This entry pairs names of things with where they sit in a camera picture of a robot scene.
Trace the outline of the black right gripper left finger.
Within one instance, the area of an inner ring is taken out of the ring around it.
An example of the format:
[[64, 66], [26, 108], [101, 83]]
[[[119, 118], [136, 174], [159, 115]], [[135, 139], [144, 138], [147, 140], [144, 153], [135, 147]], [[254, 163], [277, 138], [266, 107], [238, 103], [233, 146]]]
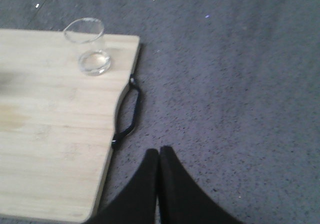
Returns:
[[153, 224], [157, 201], [159, 153], [148, 149], [128, 184], [87, 224]]

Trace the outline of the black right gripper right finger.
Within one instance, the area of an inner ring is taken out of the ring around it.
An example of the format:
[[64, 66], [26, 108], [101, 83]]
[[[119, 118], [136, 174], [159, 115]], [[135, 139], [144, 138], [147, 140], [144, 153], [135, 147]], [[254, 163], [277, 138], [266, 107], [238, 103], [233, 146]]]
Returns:
[[162, 224], [240, 224], [192, 179], [171, 146], [159, 155], [158, 198]]

